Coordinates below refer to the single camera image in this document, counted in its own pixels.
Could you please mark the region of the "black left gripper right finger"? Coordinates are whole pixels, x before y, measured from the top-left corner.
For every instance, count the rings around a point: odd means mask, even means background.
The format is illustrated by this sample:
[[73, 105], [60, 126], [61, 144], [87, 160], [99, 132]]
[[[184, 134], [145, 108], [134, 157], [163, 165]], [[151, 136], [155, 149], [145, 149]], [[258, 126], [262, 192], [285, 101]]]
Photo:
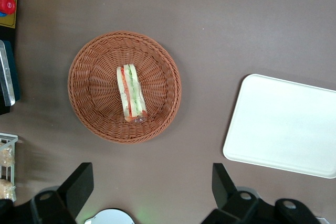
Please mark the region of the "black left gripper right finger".
[[259, 197], [250, 189], [237, 189], [226, 168], [221, 163], [213, 164], [212, 193], [217, 208], [202, 223], [263, 222], [257, 215]]

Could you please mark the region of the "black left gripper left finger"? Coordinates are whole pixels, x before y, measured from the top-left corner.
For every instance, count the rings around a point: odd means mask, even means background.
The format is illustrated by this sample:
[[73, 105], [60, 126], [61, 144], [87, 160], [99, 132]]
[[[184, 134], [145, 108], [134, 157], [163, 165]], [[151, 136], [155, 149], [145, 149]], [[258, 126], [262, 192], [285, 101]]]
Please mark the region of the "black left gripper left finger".
[[37, 194], [30, 202], [34, 223], [76, 223], [94, 188], [92, 163], [81, 163], [58, 187]]

